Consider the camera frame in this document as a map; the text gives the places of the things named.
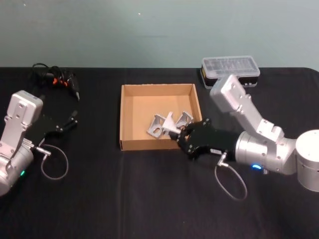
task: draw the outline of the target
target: gray cable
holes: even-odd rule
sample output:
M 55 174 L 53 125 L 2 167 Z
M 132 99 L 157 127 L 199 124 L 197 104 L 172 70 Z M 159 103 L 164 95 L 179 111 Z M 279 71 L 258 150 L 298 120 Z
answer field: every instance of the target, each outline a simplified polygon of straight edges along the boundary
M 51 148 L 55 148 L 55 149 L 59 150 L 59 151 L 63 154 L 63 156 L 64 156 L 64 158 L 65 158 L 65 162 L 66 162 L 66 170 L 65 170 L 64 174 L 63 174 L 62 176 L 60 176 L 60 177 L 53 178 L 53 177 L 50 177 L 49 175 L 47 175 L 47 174 L 44 172 L 44 170 L 43 170 L 43 165 L 44 165 L 44 162 L 45 162 L 46 159 L 43 160 L 42 163 L 41 163 L 41 172 L 43 173 L 43 175 L 44 175 L 46 178 L 51 179 L 51 180 L 60 180 L 60 179 L 64 178 L 64 177 L 68 174 L 68 171 L 69 171 L 69 160 L 68 160 L 68 157 L 66 156 L 66 154 L 62 151 L 62 149 L 60 149 L 60 148 L 58 148 L 58 147 L 56 147 L 56 146 L 54 146 L 54 145 L 51 145 L 51 144 L 42 144 L 42 146 L 44 146 L 44 147 L 51 147 Z
M 219 181 L 218 177 L 217 177 L 217 167 L 225 167 L 225 168 L 230 168 L 230 170 L 232 170 L 235 175 L 239 178 L 239 180 L 241 181 L 242 185 L 244 186 L 244 190 L 245 190 L 245 195 L 243 198 L 236 198 L 234 197 L 222 184 L 221 182 Z M 248 195 L 248 190 L 247 190 L 247 187 L 246 187 L 246 184 L 244 182 L 244 180 L 242 179 L 242 177 L 239 175 L 239 173 L 237 173 L 237 171 L 230 165 L 227 164 L 227 166 L 223 166 L 223 165 L 216 165 L 215 166 L 215 178 L 216 178 L 216 181 L 217 183 L 219 184 L 219 186 L 224 190 L 224 192 L 233 200 L 235 201 L 243 201 L 247 198 L 247 195 Z

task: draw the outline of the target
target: blue led light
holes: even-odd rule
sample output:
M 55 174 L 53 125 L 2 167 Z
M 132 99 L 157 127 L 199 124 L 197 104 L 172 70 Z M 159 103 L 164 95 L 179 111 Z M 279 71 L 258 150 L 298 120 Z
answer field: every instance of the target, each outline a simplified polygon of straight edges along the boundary
M 251 165 L 251 167 L 254 168 L 254 169 L 258 169 L 258 170 L 262 169 L 262 167 L 259 166 L 258 164 L 253 164 L 253 165 Z

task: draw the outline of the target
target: teal wall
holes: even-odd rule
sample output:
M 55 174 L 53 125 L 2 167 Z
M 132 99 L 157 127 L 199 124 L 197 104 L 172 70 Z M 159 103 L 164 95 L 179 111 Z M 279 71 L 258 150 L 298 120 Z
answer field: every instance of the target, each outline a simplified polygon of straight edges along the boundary
M 1 0 L 0 66 L 199 67 L 252 55 L 261 67 L 319 70 L 318 12 L 316 0 Z

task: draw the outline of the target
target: open cardboard tray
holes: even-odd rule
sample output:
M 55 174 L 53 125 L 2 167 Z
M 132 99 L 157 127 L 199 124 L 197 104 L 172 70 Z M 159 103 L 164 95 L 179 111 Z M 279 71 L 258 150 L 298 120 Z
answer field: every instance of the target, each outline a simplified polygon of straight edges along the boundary
M 172 111 L 177 121 L 183 111 L 201 121 L 194 84 L 122 85 L 120 144 L 121 150 L 178 148 L 168 135 L 159 139 L 147 134 L 155 114 L 164 117 Z

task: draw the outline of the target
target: black table cloth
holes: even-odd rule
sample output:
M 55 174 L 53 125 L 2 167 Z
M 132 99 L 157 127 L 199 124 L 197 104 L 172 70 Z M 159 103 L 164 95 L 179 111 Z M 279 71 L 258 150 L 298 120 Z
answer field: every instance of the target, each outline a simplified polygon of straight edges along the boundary
M 41 157 L 0 198 L 0 238 L 319 238 L 319 193 L 297 176 L 262 175 L 232 163 L 248 187 L 244 202 L 218 186 L 218 158 L 187 160 L 180 150 L 126 151 L 119 148 L 122 84 L 195 83 L 203 117 L 216 128 L 241 127 L 219 112 L 198 69 L 75 68 L 80 103 L 66 90 L 47 91 L 43 114 L 66 120 L 78 109 L 78 127 L 57 142 L 69 157 L 60 182 L 45 179 Z M 27 86 L 29 69 L 0 68 L 0 117 L 11 94 Z M 248 89 L 261 115 L 286 137 L 319 128 L 319 73 L 307 68 L 261 68 Z M 239 195 L 240 183 L 221 171 L 222 182 Z

